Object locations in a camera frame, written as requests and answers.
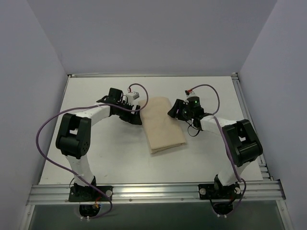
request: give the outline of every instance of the gray wall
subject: gray wall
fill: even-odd
[[[307,1],[277,1],[240,80],[295,229],[307,226]]]
[[[0,229],[15,230],[43,164],[36,131],[59,110],[67,76],[25,0],[0,1],[0,31]]]
[[[28,0],[67,73],[242,67],[276,0]]]

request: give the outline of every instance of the folded cloth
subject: folded cloth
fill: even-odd
[[[139,101],[142,107],[146,100]],[[141,110],[141,120],[151,153],[186,144],[186,138],[176,119],[167,115],[171,103],[166,97],[150,98]]]

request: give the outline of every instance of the silver bolt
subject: silver bolt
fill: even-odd
[[[107,190],[106,191],[106,196],[107,197],[111,197],[112,196],[112,191],[111,190]]]
[[[238,187],[236,187],[236,188],[235,188],[235,194],[240,194],[240,193],[241,193],[241,189],[238,188]]]
[[[206,189],[201,188],[201,189],[200,189],[200,194],[201,194],[201,195],[206,195]]]

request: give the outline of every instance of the beige cloth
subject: beige cloth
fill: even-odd
[[[142,107],[145,103],[146,100],[143,100],[139,105]],[[140,112],[151,153],[187,142],[178,121],[167,115],[171,107],[168,98],[154,97],[149,99],[147,106]]]

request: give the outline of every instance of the white table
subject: white table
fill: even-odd
[[[93,105],[108,94],[110,87],[126,92],[127,87],[135,82],[142,84],[150,97],[165,96],[172,104],[177,98],[185,98],[184,90],[199,84],[210,84],[216,88],[221,98],[217,116],[231,120],[243,119],[231,77],[70,78],[61,110]],[[134,86],[133,90],[140,93],[141,99],[145,99],[142,88]],[[195,92],[201,98],[205,112],[216,109],[217,100],[212,89],[202,87]],[[70,167],[66,158],[55,147],[60,121],[61,117],[58,119],[48,156]],[[188,125],[182,121],[180,125],[188,144],[152,155],[149,153],[142,126],[123,122],[115,115],[97,123],[92,127],[91,147],[87,153],[97,183],[212,182],[228,161],[222,138],[205,131],[193,138],[187,133]],[[40,184],[68,184],[72,177],[71,173],[46,162]],[[242,173],[242,177],[246,181],[261,181],[258,162],[252,162]]]

